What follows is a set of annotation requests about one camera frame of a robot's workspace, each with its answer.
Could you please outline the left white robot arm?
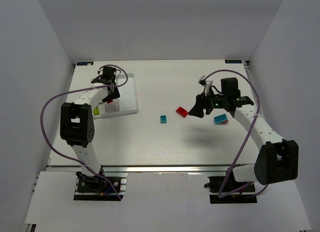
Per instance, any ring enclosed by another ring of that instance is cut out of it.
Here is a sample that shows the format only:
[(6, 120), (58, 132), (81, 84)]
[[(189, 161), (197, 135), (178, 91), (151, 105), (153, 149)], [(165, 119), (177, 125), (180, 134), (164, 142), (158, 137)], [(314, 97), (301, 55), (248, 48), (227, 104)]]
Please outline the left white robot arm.
[(112, 66), (101, 67), (91, 83), (93, 86), (103, 85), (104, 88), (85, 91), (75, 101), (63, 103), (60, 111), (60, 137), (74, 150), (77, 159), (84, 163), (77, 176), (94, 185), (102, 183), (97, 174), (103, 176), (104, 171), (92, 144), (95, 135), (93, 110), (101, 102), (110, 103), (120, 98), (116, 73), (117, 69)]

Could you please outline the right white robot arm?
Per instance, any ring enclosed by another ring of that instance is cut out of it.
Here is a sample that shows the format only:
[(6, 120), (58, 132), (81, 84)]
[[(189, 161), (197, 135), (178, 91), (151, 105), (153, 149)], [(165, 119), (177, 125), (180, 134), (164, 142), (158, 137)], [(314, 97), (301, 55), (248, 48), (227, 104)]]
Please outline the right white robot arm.
[(236, 119), (255, 142), (259, 153), (254, 164), (236, 166), (232, 176), (236, 182), (259, 182), (269, 185), (295, 180), (298, 176), (299, 146), (275, 132), (265, 119), (258, 115), (257, 106), (247, 96), (241, 96), (235, 77), (221, 80), (221, 93), (212, 90), (212, 81), (201, 77), (199, 84), (204, 91), (198, 94), (190, 116), (199, 118), (214, 109), (224, 109)]

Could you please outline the red sloped lego brick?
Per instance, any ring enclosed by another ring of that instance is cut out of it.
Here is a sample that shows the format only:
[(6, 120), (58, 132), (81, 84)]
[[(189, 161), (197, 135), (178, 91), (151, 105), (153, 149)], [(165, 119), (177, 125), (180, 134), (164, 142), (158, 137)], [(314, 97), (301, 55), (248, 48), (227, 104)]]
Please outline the red sloped lego brick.
[(179, 114), (180, 116), (182, 116), (182, 117), (186, 117), (186, 116), (188, 116), (188, 112), (184, 109), (184, 108), (182, 108), (182, 107), (178, 107), (177, 109), (176, 109), (176, 113), (177, 114)]

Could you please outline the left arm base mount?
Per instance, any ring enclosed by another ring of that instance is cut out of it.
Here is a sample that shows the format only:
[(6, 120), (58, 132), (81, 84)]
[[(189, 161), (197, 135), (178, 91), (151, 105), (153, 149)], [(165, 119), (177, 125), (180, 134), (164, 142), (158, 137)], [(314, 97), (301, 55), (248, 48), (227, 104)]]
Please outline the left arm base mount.
[(122, 177), (107, 177), (110, 183), (97, 176), (76, 172), (74, 201), (120, 201), (124, 197)]

